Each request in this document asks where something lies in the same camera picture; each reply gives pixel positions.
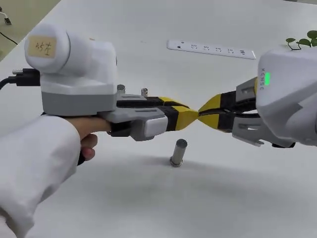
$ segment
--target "paper label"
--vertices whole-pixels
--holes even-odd
[[[30,36],[28,56],[41,58],[55,58],[56,37]]]

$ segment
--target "human hand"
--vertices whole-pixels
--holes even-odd
[[[95,156],[94,147],[98,142],[97,136],[91,133],[110,131],[110,123],[97,117],[69,118],[66,120],[69,121],[79,133],[81,152],[86,161],[91,160]]]

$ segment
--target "metal cylinder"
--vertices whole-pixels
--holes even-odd
[[[14,69],[14,70],[12,70],[12,74],[15,74],[15,75],[23,74],[23,70],[22,69]]]
[[[148,89],[147,88],[142,88],[141,89],[141,95],[143,97],[147,97],[148,96]]]
[[[125,86],[123,84],[117,85],[117,93],[118,94],[125,94]]]
[[[183,157],[187,147],[187,141],[184,139],[179,139],[176,142],[173,156],[170,157],[170,164],[173,167],[180,167],[183,163]]]

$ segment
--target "white lab coat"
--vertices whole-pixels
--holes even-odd
[[[24,238],[40,202],[75,173],[80,137],[68,121],[42,116],[0,138],[0,238]]]

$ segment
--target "power strip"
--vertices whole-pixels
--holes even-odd
[[[256,59],[254,52],[250,50],[224,47],[212,44],[193,43],[189,41],[169,40],[167,41],[167,48],[177,51],[188,51],[218,56],[237,57],[250,60]]]

